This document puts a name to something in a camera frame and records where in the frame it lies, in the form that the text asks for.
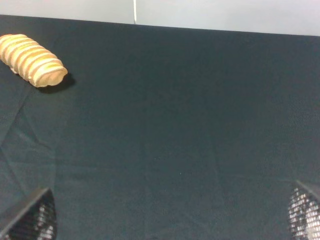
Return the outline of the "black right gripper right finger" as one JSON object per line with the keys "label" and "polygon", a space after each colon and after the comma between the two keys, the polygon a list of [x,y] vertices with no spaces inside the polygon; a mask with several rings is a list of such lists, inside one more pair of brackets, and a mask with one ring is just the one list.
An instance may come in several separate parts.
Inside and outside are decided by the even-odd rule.
{"label": "black right gripper right finger", "polygon": [[291,240],[320,238],[320,186],[296,180],[288,205]]}

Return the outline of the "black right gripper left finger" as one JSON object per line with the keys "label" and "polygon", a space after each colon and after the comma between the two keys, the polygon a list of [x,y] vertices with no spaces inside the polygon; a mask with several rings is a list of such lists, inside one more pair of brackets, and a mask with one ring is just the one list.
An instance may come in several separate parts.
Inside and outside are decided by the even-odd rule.
{"label": "black right gripper left finger", "polygon": [[37,188],[0,213],[2,240],[55,240],[57,213],[48,187]]}

